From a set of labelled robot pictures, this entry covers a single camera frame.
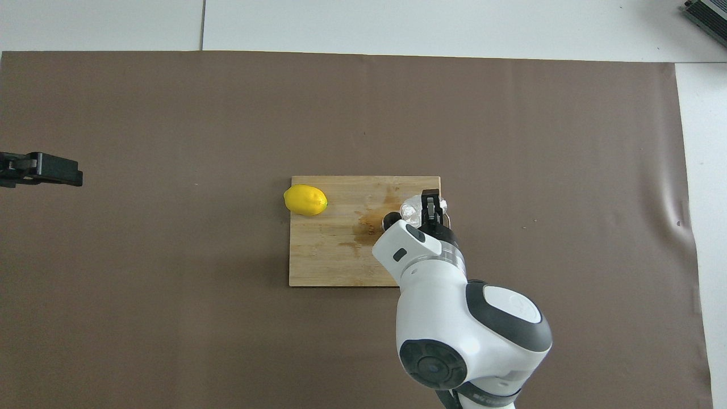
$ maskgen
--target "lemon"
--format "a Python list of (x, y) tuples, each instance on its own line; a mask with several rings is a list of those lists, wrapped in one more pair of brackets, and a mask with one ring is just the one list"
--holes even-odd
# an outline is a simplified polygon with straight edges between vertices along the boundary
[(283, 193), (285, 207), (293, 213), (315, 216), (328, 207), (328, 199), (319, 188), (309, 185), (293, 185)]

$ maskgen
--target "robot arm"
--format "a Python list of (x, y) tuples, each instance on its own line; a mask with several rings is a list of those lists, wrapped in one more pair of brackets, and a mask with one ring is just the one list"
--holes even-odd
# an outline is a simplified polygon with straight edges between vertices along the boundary
[(401, 289), (401, 364), (447, 408), (514, 408), (550, 350), (550, 327), (526, 296), (468, 281), (457, 238), (441, 221), (438, 190), (423, 191), (422, 226), (385, 225), (374, 245), (374, 257)]

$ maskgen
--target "cutting board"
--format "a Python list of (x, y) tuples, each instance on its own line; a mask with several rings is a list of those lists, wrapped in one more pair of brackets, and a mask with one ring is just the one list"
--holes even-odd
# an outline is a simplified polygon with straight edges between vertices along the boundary
[(328, 208), (313, 217), (290, 215), (292, 287), (395, 287), (371, 254), (382, 219), (424, 189), (440, 188), (439, 176), (293, 176), (322, 190)]

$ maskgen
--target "brown tablecloth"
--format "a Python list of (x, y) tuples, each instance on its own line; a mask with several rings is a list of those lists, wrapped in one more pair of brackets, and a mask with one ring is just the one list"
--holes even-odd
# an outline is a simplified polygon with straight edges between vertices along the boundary
[(291, 175), (440, 175), (471, 278), (543, 309), (519, 408), (708, 408), (674, 66), (5, 52), (0, 406), (439, 408), (395, 288), (287, 286)]

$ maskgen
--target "black vent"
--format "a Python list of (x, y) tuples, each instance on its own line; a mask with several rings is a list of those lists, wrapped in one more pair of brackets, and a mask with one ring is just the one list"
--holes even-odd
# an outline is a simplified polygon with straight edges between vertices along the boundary
[[(727, 0), (712, 1), (722, 9), (727, 8)], [(699, 27), (715, 37), (723, 46), (727, 47), (727, 20), (703, 1), (694, 1), (686, 8), (687, 17)]]

